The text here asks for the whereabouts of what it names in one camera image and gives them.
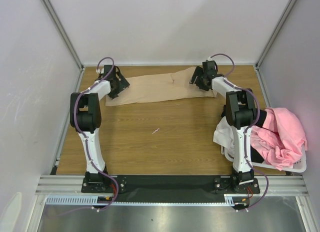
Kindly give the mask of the right aluminium frame post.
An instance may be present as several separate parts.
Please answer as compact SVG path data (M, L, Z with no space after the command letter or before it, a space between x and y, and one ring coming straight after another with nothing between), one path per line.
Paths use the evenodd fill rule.
M289 15L292 13L293 8L295 7L298 0L289 0L283 13L280 16L280 19L278 20L270 38L268 39L266 45L264 46L263 51L261 52L257 62L255 63L255 67L259 69L265 60L269 50L271 49L272 45L276 41L276 38L278 37L280 31L282 30L283 26L285 25L287 19L289 18Z

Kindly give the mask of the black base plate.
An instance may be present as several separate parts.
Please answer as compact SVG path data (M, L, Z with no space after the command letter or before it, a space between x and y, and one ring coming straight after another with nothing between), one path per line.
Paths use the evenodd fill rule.
M246 196L260 193L257 179L246 187L233 189L230 187L230 178L230 176L220 175L118 175L114 182L119 190L118 196L129 198L142 195L209 197L212 194ZM110 187L104 193L113 193L113 189Z

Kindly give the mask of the left aluminium frame post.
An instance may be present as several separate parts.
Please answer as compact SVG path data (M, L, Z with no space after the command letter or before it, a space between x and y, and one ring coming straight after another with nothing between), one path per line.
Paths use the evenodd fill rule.
M65 44L67 50L69 51L70 55L72 56L75 64L77 67L82 71L84 68L84 65L82 64L69 36L67 35L65 28L55 10L53 7L53 4L51 0L40 0L48 13L49 18L51 19L53 25L55 26L58 34L60 35L60 38L62 39L63 43Z

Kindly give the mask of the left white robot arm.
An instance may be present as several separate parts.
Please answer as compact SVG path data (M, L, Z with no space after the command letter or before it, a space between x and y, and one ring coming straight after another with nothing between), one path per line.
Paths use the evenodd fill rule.
M78 133L86 158L86 173L82 182L83 193L104 193L111 187L116 191L115 182L108 175L102 157L99 129L102 123L100 100L111 99L130 86L118 66L105 65L98 69L98 78L83 92L70 95L70 125Z

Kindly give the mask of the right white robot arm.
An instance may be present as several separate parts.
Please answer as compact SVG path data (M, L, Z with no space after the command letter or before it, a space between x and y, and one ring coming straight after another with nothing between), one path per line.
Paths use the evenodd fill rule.
M197 66L189 83L205 91L215 90L225 98L225 118L234 136L235 154L229 182L234 192L241 193L254 181L250 135L260 115L256 97L251 90L238 87L219 74L215 61L204 61L201 67Z

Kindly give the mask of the aluminium frame post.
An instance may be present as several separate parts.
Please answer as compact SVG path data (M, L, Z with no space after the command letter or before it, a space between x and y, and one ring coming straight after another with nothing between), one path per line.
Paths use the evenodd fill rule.
M62 39L63 43L65 44L67 50L69 51L70 55L72 56L75 64L77 67L82 71L84 68L84 65L82 64L69 36L67 35L65 28L55 10L53 7L53 4L51 0L40 0L48 13L49 18L51 19L53 25L55 26L58 34L60 35L60 38Z
M272 45L276 41L276 38L278 37L280 31L282 30L283 26L285 25L287 19L289 18L289 15L292 13L293 8L295 7L298 0L289 0L283 13L280 16L280 19L278 20L270 38L268 39L266 45L264 46L263 51L261 52L257 62L255 63L255 67L259 69L265 60L269 50L271 49Z

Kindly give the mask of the black t shirt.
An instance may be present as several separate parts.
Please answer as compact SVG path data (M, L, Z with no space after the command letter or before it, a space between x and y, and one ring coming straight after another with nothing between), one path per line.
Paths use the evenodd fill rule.
M221 118L224 118L225 115L226 115L225 109L226 109L226 105L223 106L223 110L222 110L222 113L221 113ZM267 117L267 112L264 111L264 110L260 110L259 119L258 119L257 123L255 124L255 126L257 126L259 128L262 128L266 117ZM252 146L250 147L250 154L251 154L252 162L256 162L256 163L263 163L264 162L263 157Z

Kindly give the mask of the white t shirt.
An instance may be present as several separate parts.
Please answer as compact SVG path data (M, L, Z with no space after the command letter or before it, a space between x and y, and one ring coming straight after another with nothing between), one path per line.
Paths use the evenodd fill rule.
M232 127L228 124L226 117L223 117L216 126L213 134L213 142L224 147L228 155L234 157L234 137Z

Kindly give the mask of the pink t shirt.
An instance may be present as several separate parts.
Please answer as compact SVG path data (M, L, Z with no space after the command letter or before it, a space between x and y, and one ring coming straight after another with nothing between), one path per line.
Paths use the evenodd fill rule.
M277 170L292 168L302 158L302 147L308 147L300 120L286 108L265 108L262 128L253 126L250 145L264 161Z

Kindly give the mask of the beige t shirt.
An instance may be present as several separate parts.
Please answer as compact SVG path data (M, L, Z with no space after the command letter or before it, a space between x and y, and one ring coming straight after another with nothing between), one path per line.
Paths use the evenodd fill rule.
M151 103L197 97L216 97L214 90L201 90L190 79L195 71L190 67L175 73L144 75L127 78L130 86L111 99L106 97L107 107L134 103Z

